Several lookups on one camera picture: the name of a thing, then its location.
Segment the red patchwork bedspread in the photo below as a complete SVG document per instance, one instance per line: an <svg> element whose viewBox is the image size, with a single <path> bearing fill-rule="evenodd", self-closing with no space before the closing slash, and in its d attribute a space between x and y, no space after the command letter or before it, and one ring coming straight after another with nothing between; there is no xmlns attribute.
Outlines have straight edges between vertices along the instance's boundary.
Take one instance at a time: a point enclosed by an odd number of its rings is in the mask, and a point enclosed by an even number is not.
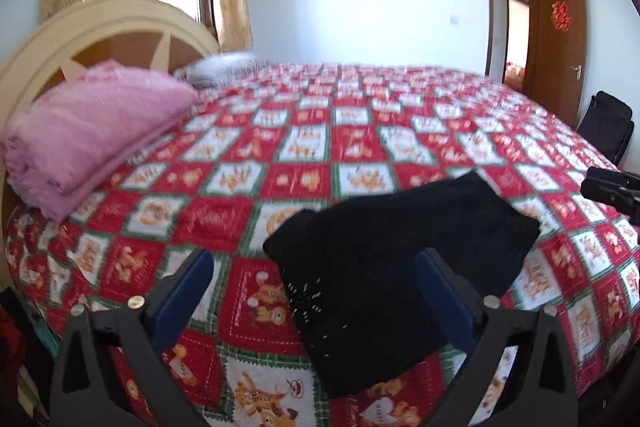
<svg viewBox="0 0 640 427"><path fill-rule="evenodd" d="M213 426L415 426L463 362L444 348L405 375L329 400L262 244L299 210L480 174L541 234L504 295L556 306L577 387L639 339L639 245L579 185L606 167L558 117L502 84L442 68L276 65L222 92L102 182L61 223L14 211L6 259L56 333L77 303L143 295L195 247L212 283L164 355Z"/></svg>

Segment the black folding chair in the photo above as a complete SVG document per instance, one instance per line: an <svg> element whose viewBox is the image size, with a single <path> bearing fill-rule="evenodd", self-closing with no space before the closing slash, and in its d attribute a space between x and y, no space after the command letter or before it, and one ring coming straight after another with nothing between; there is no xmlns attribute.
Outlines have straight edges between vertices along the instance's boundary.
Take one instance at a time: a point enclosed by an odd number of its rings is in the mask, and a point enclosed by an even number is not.
<svg viewBox="0 0 640 427"><path fill-rule="evenodd" d="M590 98L577 133L618 166L634 133L632 109L615 96L598 91Z"/></svg>

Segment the pink folded blanket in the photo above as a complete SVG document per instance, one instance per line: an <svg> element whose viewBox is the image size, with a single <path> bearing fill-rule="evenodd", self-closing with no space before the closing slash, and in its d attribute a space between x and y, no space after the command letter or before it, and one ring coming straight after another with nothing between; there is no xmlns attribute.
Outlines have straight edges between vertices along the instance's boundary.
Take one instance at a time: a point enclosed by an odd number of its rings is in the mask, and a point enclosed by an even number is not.
<svg viewBox="0 0 640 427"><path fill-rule="evenodd" d="M48 90L3 128L8 183L23 202L61 221L197 101L189 83L164 72L113 60L93 66Z"/></svg>

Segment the cream wooden headboard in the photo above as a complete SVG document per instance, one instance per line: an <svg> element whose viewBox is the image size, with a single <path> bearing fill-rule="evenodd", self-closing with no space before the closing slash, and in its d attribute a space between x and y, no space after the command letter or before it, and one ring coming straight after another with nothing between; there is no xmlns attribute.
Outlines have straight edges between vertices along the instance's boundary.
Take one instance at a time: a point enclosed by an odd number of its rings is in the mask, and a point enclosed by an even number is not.
<svg viewBox="0 0 640 427"><path fill-rule="evenodd" d="M1 133L9 120L64 80L113 60L172 72L219 46L202 24L156 0L90 0L59 12L36 29L1 67ZM1 159L1 217L23 202Z"/></svg>

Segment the striped pillow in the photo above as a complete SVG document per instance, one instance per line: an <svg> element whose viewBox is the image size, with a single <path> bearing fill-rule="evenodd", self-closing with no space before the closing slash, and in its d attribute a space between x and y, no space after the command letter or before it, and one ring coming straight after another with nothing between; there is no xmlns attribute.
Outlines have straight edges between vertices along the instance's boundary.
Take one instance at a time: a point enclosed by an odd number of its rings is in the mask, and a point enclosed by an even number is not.
<svg viewBox="0 0 640 427"><path fill-rule="evenodd" d="M270 65L269 60L253 52L218 53L178 68L172 75L195 89L222 88Z"/></svg>

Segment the brown wooden door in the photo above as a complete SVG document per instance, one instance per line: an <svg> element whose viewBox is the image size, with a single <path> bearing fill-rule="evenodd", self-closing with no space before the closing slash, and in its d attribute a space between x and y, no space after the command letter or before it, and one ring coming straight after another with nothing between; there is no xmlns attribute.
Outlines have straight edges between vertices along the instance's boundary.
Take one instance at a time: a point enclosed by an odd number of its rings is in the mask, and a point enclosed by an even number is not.
<svg viewBox="0 0 640 427"><path fill-rule="evenodd" d="M584 87L587 57L587 2L566 1L573 17L569 31L553 28L551 5L558 0L529 0L529 36L523 92L573 127ZM572 66L584 66L577 81Z"/></svg>

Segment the black pants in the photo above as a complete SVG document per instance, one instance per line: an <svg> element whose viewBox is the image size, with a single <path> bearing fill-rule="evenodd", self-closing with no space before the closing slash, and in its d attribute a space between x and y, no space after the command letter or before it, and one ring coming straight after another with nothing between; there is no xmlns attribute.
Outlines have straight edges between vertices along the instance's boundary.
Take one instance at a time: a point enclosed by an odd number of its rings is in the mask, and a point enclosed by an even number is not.
<svg viewBox="0 0 640 427"><path fill-rule="evenodd" d="M480 295L500 297L539 235L538 220L471 171L300 210L262 250L321 387L337 399L401 376L446 343L416 286L418 254L434 249Z"/></svg>

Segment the red double happiness decoration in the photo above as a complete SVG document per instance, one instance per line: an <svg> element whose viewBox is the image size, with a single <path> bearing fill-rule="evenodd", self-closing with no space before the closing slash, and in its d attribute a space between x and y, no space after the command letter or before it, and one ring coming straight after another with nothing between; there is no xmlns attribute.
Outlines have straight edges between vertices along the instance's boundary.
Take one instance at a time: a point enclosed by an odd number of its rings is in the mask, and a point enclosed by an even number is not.
<svg viewBox="0 0 640 427"><path fill-rule="evenodd" d="M570 7L566 1L555 1L551 5L550 20L554 29L559 31L569 31L573 23L570 16Z"/></svg>

